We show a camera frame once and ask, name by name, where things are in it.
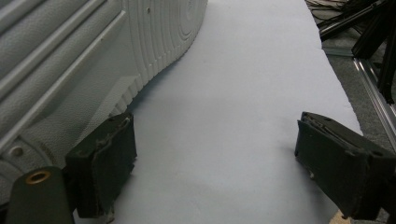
white surface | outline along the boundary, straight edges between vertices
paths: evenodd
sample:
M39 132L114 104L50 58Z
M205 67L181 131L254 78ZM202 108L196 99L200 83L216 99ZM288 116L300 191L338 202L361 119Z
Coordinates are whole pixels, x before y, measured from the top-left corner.
M114 223L328 223L335 205L294 159L296 120L360 128L320 48L304 0L210 1L191 49L138 95Z

screw hole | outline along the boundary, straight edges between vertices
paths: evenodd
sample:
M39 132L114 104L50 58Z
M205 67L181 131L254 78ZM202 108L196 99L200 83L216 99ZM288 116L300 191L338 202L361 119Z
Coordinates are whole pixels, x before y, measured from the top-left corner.
M50 172L48 171L37 171L26 178L26 184L34 185L43 182L50 177Z

